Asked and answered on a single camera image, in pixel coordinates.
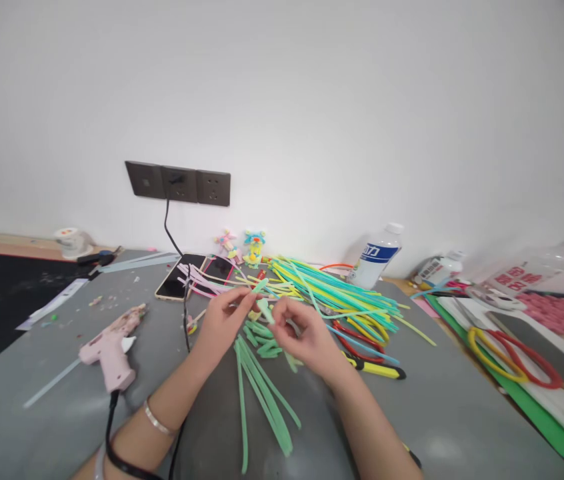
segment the black cable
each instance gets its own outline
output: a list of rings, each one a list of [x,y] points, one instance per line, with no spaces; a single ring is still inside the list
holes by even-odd
[[[182,257],[184,257],[184,255],[182,254],[182,250],[180,250],[180,248],[178,248],[177,244],[175,243],[175,240],[173,240],[173,237],[171,236],[171,232],[169,232],[169,228],[167,227],[167,218],[169,218],[169,194],[168,193],[167,193],[167,212],[164,215],[164,230],[167,232],[167,235],[169,236],[169,240],[171,240],[171,243],[173,244],[173,246],[175,247],[177,252],[180,254],[180,258],[182,258]]]
[[[111,392],[111,402],[109,403],[109,420],[107,422],[107,434],[105,437],[107,456],[109,460],[111,460],[111,463],[114,464],[114,466],[116,466],[119,470],[133,477],[143,480],[162,480],[162,478],[158,477],[154,473],[143,470],[139,467],[136,467],[134,465],[131,465],[130,463],[125,462],[120,457],[118,457],[113,451],[113,447],[111,446],[111,426],[113,424],[113,414],[115,412],[115,408],[117,406],[117,400],[119,396],[120,396],[120,390],[114,390]]]
[[[191,264],[189,264],[189,270],[187,273],[187,282],[184,285],[184,318],[182,320],[183,322],[183,328],[184,328],[184,338],[187,340],[187,352],[190,353],[191,352],[191,346],[189,344],[189,330],[187,328],[187,322],[188,322],[188,316],[189,316],[189,312],[188,312],[188,308],[187,308],[187,298],[189,296],[189,282],[191,280]],[[182,433],[184,432],[184,425],[187,422],[187,418],[189,416],[187,415],[186,417],[184,417],[184,420],[182,420],[182,425],[180,425],[180,432],[178,432],[177,434],[177,440],[175,441],[175,448],[173,449],[173,454],[171,456],[171,464],[169,465],[169,476],[167,477],[168,480],[172,480],[173,479],[173,474],[175,473],[175,458],[177,457],[177,451],[180,448],[180,440],[182,440]]]

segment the toy figure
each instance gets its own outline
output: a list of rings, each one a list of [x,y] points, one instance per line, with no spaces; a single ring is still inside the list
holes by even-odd
[[[258,268],[262,261],[262,245],[266,243],[264,240],[264,231],[251,233],[246,231],[247,238],[244,244],[249,246],[249,254],[244,258],[247,266],[250,268]]]
[[[244,263],[244,260],[242,260],[242,250],[238,247],[234,247],[231,243],[231,240],[236,238],[237,237],[235,235],[231,234],[229,229],[226,229],[224,230],[224,235],[215,238],[215,242],[222,245],[222,247],[224,247],[224,249],[228,252],[227,258],[235,258],[235,262],[240,265]]]

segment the silver bracelet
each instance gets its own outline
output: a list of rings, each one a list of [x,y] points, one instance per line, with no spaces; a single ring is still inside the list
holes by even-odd
[[[153,416],[153,412],[151,412],[151,409],[149,408],[149,399],[147,398],[146,400],[144,400],[144,413],[147,414],[147,417],[149,418],[149,421],[153,424],[153,426],[155,428],[157,428],[158,430],[160,430],[160,432],[164,433],[165,435],[168,435],[170,437],[174,437],[175,436],[175,432],[169,430],[168,428],[166,428],[164,425],[162,425],[160,422],[158,422],[157,418],[155,418]]]

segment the black mat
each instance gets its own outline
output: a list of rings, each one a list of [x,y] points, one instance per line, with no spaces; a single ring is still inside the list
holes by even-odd
[[[15,328],[93,267],[0,255],[0,352],[24,332]]]

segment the wall outlet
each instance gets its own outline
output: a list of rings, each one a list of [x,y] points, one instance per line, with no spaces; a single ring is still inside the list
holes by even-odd
[[[159,165],[142,162],[125,162],[133,193],[138,197],[163,199],[162,170]]]
[[[200,203],[228,207],[231,202],[231,174],[198,170],[197,200]]]
[[[165,197],[169,200],[197,202],[196,171],[162,166]]]

